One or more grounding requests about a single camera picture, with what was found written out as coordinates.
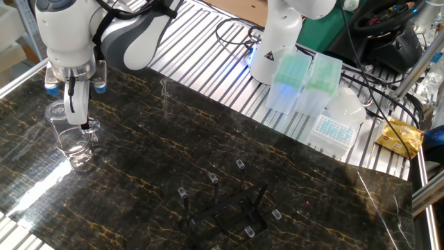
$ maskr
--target test tube rack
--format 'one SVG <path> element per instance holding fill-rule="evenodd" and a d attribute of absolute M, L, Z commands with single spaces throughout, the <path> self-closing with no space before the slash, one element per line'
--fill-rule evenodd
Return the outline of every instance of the test tube rack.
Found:
<path fill-rule="evenodd" d="M 246 167 L 241 160 L 237 160 L 236 164 L 241 172 L 241 185 L 239 191 L 219 201 L 219 180 L 215 174 L 209 174 L 209 178 L 214 186 L 214 204 L 196 215 L 192 215 L 189 211 L 189 201 L 186 190 L 183 187 L 179 188 L 179 195 L 183 200 L 183 205 L 185 208 L 185 216 L 184 219 L 179 222 L 179 229 L 184 233 L 186 232 L 187 243 L 191 249 L 201 250 L 202 248 L 200 243 L 202 241 L 210 240 L 219 233 L 224 233 L 228 237 L 233 236 L 230 229 L 234 228 L 241 220 L 244 219 L 247 219 L 252 223 L 260 224 L 261 231 L 254 232 L 250 226 L 247 226 L 245 228 L 245 232 L 247 232 L 248 238 L 238 247 L 241 247 L 255 236 L 257 237 L 268 229 L 264 218 L 257 209 L 265 194 L 268 184 L 262 181 L 261 183 L 245 190 L 244 178 Z M 253 202 L 250 197 L 252 197 L 255 192 L 258 192 L 258 195 Z M 237 215 L 225 218 L 223 216 L 224 211 L 230 206 L 240 206 L 242 208 L 241 212 L 239 212 Z M 215 230 L 211 230 L 205 235 L 196 235 L 194 233 L 194 227 L 207 219 L 213 219 L 216 222 L 215 224 L 217 225 L 217 228 Z"/>

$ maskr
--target plastic lid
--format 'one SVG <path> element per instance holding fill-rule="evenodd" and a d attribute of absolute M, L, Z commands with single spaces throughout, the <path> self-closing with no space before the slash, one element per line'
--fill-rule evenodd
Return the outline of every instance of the plastic lid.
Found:
<path fill-rule="evenodd" d="M 286 53 L 277 70 L 273 83 L 281 83 L 300 90 L 307 75 L 311 57 L 303 53 Z"/>
<path fill-rule="evenodd" d="M 65 104 L 63 100 L 57 100 L 49 104 L 44 111 L 44 116 L 50 122 L 66 119 L 67 114 L 65 113 Z"/>
<path fill-rule="evenodd" d="M 341 60 L 317 53 L 305 89 L 321 90 L 332 96 L 341 79 L 341 69 Z"/>

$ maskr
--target black marble table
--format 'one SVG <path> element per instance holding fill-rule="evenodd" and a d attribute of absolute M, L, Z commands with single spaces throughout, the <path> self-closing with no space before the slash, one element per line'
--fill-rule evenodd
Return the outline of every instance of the black marble table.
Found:
<path fill-rule="evenodd" d="M 54 249 L 187 249 L 178 230 L 188 192 L 196 214 L 239 189 L 268 183 L 259 210 L 268 230 L 243 244 L 243 230 L 204 249 L 412 249 L 411 184 L 345 165 L 157 72 L 108 70 L 93 94 L 101 122 L 87 172 L 71 171 L 44 109 L 52 101 L 37 73 L 0 100 L 0 211 Z M 277 220 L 271 211 L 278 209 Z M 203 230 L 214 228 L 206 221 Z"/>

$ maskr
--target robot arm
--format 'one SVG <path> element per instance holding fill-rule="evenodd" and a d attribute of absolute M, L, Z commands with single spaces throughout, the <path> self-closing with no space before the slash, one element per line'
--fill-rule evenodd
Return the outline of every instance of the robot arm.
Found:
<path fill-rule="evenodd" d="M 335 4 L 336 0 L 268 0 L 264 34 L 250 64 L 253 78 L 270 85 L 280 63 L 278 52 L 296 45 L 302 29 L 302 15 L 320 19 L 330 13 Z"/>
<path fill-rule="evenodd" d="M 162 3 L 164 9 L 174 12 L 182 0 Z M 106 62 L 123 72 L 145 68 L 171 21 L 170 16 L 157 8 L 143 10 L 142 15 L 122 12 L 121 19 L 114 18 L 99 35 L 106 62 L 97 61 L 93 37 L 109 10 L 111 7 L 102 0 L 36 1 L 37 25 L 50 61 L 46 79 L 51 80 L 45 81 L 45 87 L 55 94 L 58 83 L 65 83 L 65 112 L 70 124 L 87 124 L 89 84 L 93 83 L 97 92 L 105 91 Z"/>

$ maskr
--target white container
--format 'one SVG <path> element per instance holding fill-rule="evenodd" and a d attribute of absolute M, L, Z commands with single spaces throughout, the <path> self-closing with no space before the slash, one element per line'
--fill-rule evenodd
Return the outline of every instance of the white container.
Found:
<path fill-rule="evenodd" d="M 300 94 L 311 57 L 287 52 L 280 63 L 266 100 L 266 107 L 288 114 Z"/>
<path fill-rule="evenodd" d="M 12 66 L 25 59 L 26 54 L 22 46 L 13 42 L 8 48 L 0 52 L 0 72 L 10 69 Z"/>
<path fill-rule="evenodd" d="M 341 80 L 342 61 L 317 53 L 311 63 L 302 94 L 296 101 L 295 110 L 317 117 L 326 107 Z"/>
<path fill-rule="evenodd" d="M 17 41 L 23 34 L 25 34 L 25 28 L 17 9 L 0 4 L 0 52 Z"/>
<path fill-rule="evenodd" d="M 325 154 L 341 158 L 352 148 L 358 132 L 358 124 L 336 121 L 324 110 L 314 123 L 307 143 L 321 148 Z"/>

